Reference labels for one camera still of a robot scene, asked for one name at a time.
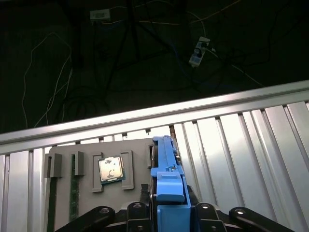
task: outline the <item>electrical outlet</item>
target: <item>electrical outlet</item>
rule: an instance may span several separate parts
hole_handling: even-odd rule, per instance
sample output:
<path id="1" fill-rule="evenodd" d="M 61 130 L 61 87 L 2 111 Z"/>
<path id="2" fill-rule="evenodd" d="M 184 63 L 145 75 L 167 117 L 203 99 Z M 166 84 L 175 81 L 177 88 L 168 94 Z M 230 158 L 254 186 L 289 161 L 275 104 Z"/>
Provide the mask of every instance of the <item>electrical outlet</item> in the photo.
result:
<path id="1" fill-rule="evenodd" d="M 111 20 L 110 9 L 90 11 L 90 21 L 91 22 L 110 21 L 110 20 Z"/>

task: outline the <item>screw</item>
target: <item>screw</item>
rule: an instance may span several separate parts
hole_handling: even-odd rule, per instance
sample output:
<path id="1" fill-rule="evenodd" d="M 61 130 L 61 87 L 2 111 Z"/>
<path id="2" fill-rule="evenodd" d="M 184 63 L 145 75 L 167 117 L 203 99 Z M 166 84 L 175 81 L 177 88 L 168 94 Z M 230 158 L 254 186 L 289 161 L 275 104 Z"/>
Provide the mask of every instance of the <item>screw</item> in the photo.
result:
<path id="1" fill-rule="evenodd" d="M 208 208 L 209 208 L 209 205 L 207 205 L 207 204 L 202 204 L 202 208 L 203 208 L 203 209 L 208 209 Z"/>
<path id="2" fill-rule="evenodd" d="M 100 210 L 101 214 L 107 214 L 110 210 L 108 208 L 103 208 Z"/>
<path id="3" fill-rule="evenodd" d="M 236 209 L 235 212 L 240 215 L 243 215 L 245 213 L 245 211 L 243 211 L 242 209 Z"/>
<path id="4" fill-rule="evenodd" d="M 133 205 L 133 208 L 141 208 L 141 204 L 140 204 L 140 203 L 135 203 L 135 204 Z"/>

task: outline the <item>corrugated metal panel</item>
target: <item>corrugated metal panel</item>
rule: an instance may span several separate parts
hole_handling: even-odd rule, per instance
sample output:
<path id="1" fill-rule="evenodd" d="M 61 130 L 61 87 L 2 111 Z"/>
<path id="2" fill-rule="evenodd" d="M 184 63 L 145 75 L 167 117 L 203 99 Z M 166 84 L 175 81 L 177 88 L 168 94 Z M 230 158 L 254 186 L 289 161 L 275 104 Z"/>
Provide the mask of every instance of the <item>corrugated metal panel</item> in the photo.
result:
<path id="1" fill-rule="evenodd" d="M 297 232 L 309 225 L 304 102 L 174 125 L 187 181 L 228 213 L 248 207 Z"/>
<path id="2" fill-rule="evenodd" d="M 309 81 L 0 135 L 0 231 L 46 231 L 51 146 L 170 135 L 172 126 L 201 201 L 307 232 L 308 96 Z"/>

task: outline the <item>small electronic device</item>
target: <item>small electronic device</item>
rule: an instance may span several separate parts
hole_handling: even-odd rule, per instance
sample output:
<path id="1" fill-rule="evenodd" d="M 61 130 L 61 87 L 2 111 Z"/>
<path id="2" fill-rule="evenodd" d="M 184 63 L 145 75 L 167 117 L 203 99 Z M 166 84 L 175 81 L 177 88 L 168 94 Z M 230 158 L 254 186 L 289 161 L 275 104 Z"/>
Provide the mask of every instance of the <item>small electronic device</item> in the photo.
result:
<path id="1" fill-rule="evenodd" d="M 121 156 L 108 157 L 98 160 L 101 184 L 125 179 L 125 172 Z"/>
<path id="2" fill-rule="evenodd" d="M 111 20 L 110 9 L 90 11 L 90 21 L 92 23 L 96 21 L 110 21 L 110 20 Z"/>

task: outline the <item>gray plastic tray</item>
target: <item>gray plastic tray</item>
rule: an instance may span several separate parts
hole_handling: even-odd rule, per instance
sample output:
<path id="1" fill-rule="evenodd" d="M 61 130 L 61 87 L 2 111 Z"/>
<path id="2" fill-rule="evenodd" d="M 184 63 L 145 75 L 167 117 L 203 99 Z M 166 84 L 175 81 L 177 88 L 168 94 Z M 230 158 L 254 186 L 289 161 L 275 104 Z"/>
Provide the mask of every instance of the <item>gray plastic tray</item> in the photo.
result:
<path id="1" fill-rule="evenodd" d="M 44 177 L 56 178 L 55 230 L 70 220 L 73 155 L 75 155 L 73 173 L 78 184 L 78 215 L 101 205 L 112 207 L 117 212 L 123 204 L 138 201 L 140 185 L 150 183 L 150 146 L 152 144 L 152 139 L 140 139 L 53 147 L 45 157 Z M 126 180 L 102 186 L 98 159 L 120 154 Z"/>

